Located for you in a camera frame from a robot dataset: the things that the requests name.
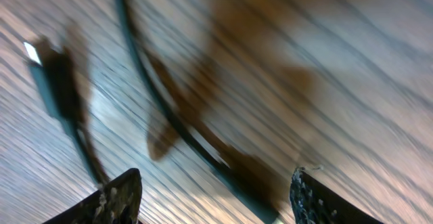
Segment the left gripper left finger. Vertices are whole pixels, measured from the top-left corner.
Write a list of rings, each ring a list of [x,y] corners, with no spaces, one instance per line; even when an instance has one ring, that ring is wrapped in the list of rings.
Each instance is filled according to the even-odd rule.
[[[139,169],[131,168],[44,224],[136,224],[141,195]]]

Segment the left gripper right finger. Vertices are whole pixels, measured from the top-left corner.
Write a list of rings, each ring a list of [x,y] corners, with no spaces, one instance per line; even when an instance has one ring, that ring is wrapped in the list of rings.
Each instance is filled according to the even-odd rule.
[[[381,224],[298,167],[290,184],[295,222],[302,224]]]

